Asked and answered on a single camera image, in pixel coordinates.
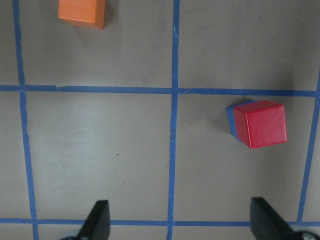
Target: black object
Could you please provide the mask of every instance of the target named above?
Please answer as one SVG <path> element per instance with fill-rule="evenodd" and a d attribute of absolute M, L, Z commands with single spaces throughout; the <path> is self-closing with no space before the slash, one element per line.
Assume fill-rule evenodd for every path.
<path fill-rule="evenodd" d="M 262 197 L 250 206 L 251 232 L 257 240 L 320 240 L 310 231 L 294 231 Z"/>
<path fill-rule="evenodd" d="M 62 240 L 108 240 L 110 235 L 110 210 L 108 200 L 99 200 L 93 206 L 77 236 Z"/>

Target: cube top face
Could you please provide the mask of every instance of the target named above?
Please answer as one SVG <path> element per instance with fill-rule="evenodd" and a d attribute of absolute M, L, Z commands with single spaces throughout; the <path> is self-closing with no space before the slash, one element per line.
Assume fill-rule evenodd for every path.
<path fill-rule="evenodd" d="M 261 148 L 288 140 L 285 108 L 268 100 L 252 102 L 233 109 L 239 140 L 249 148 Z"/>
<path fill-rule="evenodd" d="M 59 0 L 58 18 L 75 26 L 103 29 L 106 0 Z"/>

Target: red cube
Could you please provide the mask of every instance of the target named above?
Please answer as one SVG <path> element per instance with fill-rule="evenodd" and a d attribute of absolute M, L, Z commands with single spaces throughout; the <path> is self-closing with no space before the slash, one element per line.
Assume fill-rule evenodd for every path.
<path fill-rule="evenodd" d="M 288 141 L 284 105 L 263 100 L 233 108 L 238 139 L 251 149 Z"/>

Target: grid square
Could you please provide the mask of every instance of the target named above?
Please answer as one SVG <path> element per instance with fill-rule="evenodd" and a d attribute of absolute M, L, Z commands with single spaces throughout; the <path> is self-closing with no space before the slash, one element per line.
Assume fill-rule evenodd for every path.
<path fill-rule="evenodd" d="M 19 94 L 0 92 L 0 217 L 29 218 Z"/>
<path fill-rule="evenodd" d="M 17 58 L 12 1 L 0 2 L 0 85 L 17 85 Z"/>
<path fill-rule="evenodd" d="M 309 183 L 304 204 L 303 220 L 320 222 L 320 121 L 317 126 L 317 134 L 314 142 L 314 151 L 309 176 Z"/>
<path fill-rule="evenodd" d="M 184 0 L 182 88 L 315 90 L 320 2 Z"/>
<path fill-rule="evenodd" d="M 296 220 L 314 100 L 252 98 L 284 104 L 287 143 L 249 149 L 231 135 L 225 108 L 244 97 L 179 97 L 175 220 L 248 221 L 251 197 L 264 197 L 286 221 Z"/>
<path fill-rule="evenodd" d="M 60 240 L 77 234 L 79 225 L 39 225 L 40 240 Z M 164 226 L 111 226 L 108 240 L 165 240 Z"/>
<path fill-rule="evenodd" d="M 34 240 L 31 224 L 0 224 L 1 239 Z"/>
<path fill-rule="evenodd" d="M 254 240 L 249 227 L 176 226 L 172 240 Z"/>
<path fill-rule="evenodd" d="M 27 94 L 40 219 L 85 219 L 109 199 L 113 220 L 166 220 L 170 96 Z"/>
<path fill-rule="evenodd" d="M 20 14 L 26 84 L 171 86 L 171 0 L 108 0 L 103 30 L 59 20 L 57 0 Z"/>

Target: vertical blue tape line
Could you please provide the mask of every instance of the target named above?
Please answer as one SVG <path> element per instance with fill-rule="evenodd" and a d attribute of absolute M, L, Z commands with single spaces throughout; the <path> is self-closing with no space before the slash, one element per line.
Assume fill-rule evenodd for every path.
<path fill-rule="evenodd" d="M 25 74 L 24 74 L 24 63 L 23 63 L 23 57 L 22 57 L 22 36 L 21 36 L 21 27 L 20 27 L 19 0 L 12 0 L 12 8 L 13 8 L 17 70 L 18 70 L 18 79 L 19 79 L 19 87 L 20 87 L 20 114 L 21 114 L 22 140 L 23 140 L 25 169 L 26 169 L 26 178 L 27 178 L 27 186 L 28 186 L 28 194 L 29 194 L 30 215 L 31 215 L 31 220 L 37 220 L 34 181 L 33 181 L 33 174 L 32 174 L 30 144 L 29 144 L 29 136 L 28 136 L 27 96 L 25 92 Z M 32 229 L 33 229 L 33 239 L 39 240 L 38 225 L 34 221 L 32 222 Z"/>
<path fill-rule="evenodd" d="M 169 190 L 168 190 L 168 232 L 166 240 L 172 239 L 174 227 L 175 178 L 176 178 L 176 135 L 179 91 L 179 22 L 180 0 L 173 1 L 172 26 L 172 94 L 170 119 L 170 156 L 169 156 Z"/>
<path fill-rule="evenodd" d="M 320 71 L 318 75 L 318 83 L 316 86 L 317 92 L 320 91 Z M 298 214 L 296 217 L 296 222 L 301 224 L 304 217 L 304 210 L 305 210 L 305 203 L 306 203 L 306 196 L 308 190 L 308 183 L 310 178 L 310 170 L 312 165 L 312 158 L 314 154 L 315 148 L 315 140 L 317 135 L 317 127 L 319 121 L 319 110 L 320 110 L 320 97 L 315 98 L 314 108 L 313 108 L 313 116 L 312 116 L 312 123 L 311 123 L 311 130 L 310 130 L 310 137 L 309 137 L 309 144 L 308 150 L 306 153 L 306 160 L 305 160 L 305 167 L 304 167 L 304 174 L 303 174 L 303 181 L 300 193 L 300 201 L 298 206 Z"/>

